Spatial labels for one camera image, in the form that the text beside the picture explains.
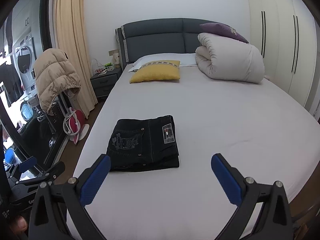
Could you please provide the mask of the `person left hand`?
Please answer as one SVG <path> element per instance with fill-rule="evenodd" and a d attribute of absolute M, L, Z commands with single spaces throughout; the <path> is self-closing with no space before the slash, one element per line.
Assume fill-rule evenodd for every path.
<path fill-rule="evenodd" d="M 23 216 L 17 216 L 10 225 L 10 230 L 15 236 L 20 236 L 28 228 L 28 223 Z"/>

